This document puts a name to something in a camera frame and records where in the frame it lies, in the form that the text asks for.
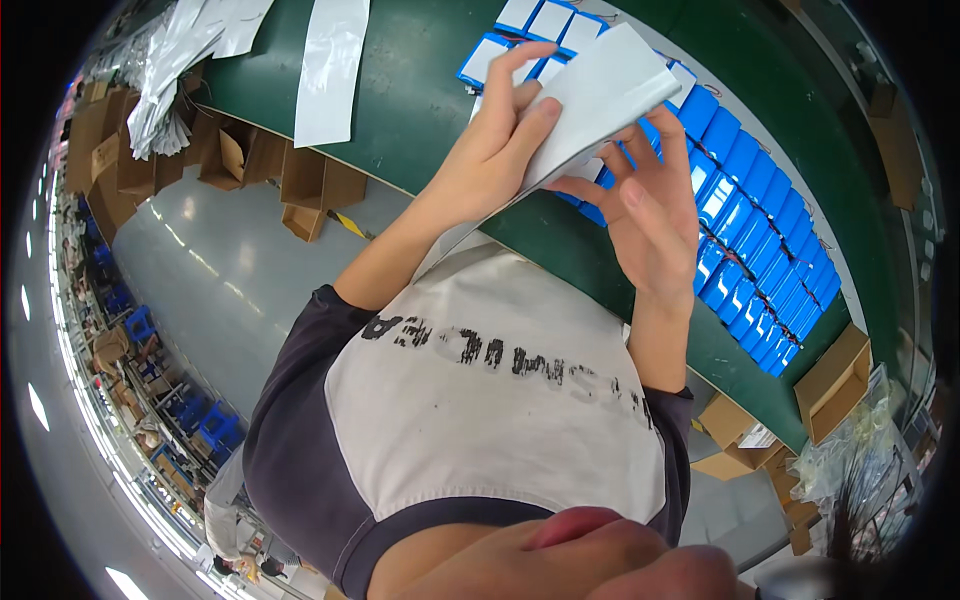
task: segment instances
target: gray floor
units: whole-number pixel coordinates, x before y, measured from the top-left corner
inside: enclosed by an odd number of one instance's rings
[[[366,200],[342,212],[381,232],[409,203],[370,180]],[[137,298],[150,306],[164,341],[217,396],[249,418],[290,325],[310,292],[334,278],[368,242],[326,220],[306,244],[280,222],[276,188],[261,183],[222,192],[183,179],[120,228],[114,255]],[[691,374],[702,410],[712,389]],[[692,460],[719,448],[690,431]],[[720,482],[693,471],[682,543],[714,543],[738,564],[786,535],[766,472]]]

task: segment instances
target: workbench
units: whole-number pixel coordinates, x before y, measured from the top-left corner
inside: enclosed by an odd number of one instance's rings
[[[768,5],[773,2],[616,4],[721,78],[801,169],[843,248],[875,359],[896,365],[898,307],[889,292],[892,258],[879,207],[882,165],[877,168],[879,158],[870,154],[866,121],[860,127],[859,113],[845,113],[844,94],[850,92],[821,50],[804,40],[806,33],[790,23],[789,13],[772,18]],[[207,61],[205,85],[194,99],[292,138],[312,6],[313,0],[276,0],[249,54]],[[317,150],[408,194],[420,192],[468,122],[474,98],[454,74],[476,40],[492,29],[501,6],[477,0],[371,2],[351,140]],[[538,192],[482,230],[629,321],[634,291],[616,263],[610,238],[571,205]],[[848,307],[838,298],[804,349],[774,378],[697,300],[687,364],[799,453],[806,433],[792,386],[849,321]]]

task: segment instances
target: clear plastic bag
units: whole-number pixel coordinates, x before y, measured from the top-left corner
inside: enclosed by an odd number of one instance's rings
[[[790,497],[815,502],[831,523],[854,521],[855,547],[886,547],[899,537],[906,509],[923,492],[916,464],[891,418],[886,367],[871,374],[866,395],[819,445],[807,443],[787,471],[800,478]]]

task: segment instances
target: paper sheet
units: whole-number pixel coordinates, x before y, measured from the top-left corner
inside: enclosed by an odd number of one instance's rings
[[[260,23],[273,4],[274,0],[237,0],[213,51],[213,58],[225,59],[250,52]]]
[[[570,163],[579,167],[588,162],[611,135],[677,93],[680,87],[630,25],[620,24],[607,30],[561,69],[528,107],[527,110],[533,110],[544,98],[553,97],[564,110],[527,165],[519,192],[483,221],[555,180]],[[458,230],[471,231],[483,221],[463,224]],[[460,241],[446,234],[442,239],[449,244],[444,254]]]
[[[297,91],[294,147],[350,140],[370,0],[316,0]]]

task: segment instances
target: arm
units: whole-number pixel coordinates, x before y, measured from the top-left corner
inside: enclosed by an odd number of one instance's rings
[[[561,106],[546,98],[518,119],[540,83],[514,89],[513,73],[555,49],[556,44],[527,42],[491,62],[480,112],[423,192],[337,277],[333,289],[340,298],[357,308],[382,309],[410,283],[444,231],[485,218],[516,194]]]
[[[660,132],[663,162],[640,127],[632,125],[617,137],[636,168],[615,143],[598,153],[616,177],[613,189],[572,177],[560,178],[552,187],[596,204],[603,212],[620,268],[636,287],[627,350],[640,382],[677,393],[686,380],[697,207],[684,126],[664,107],[651,110],[647,119]]]

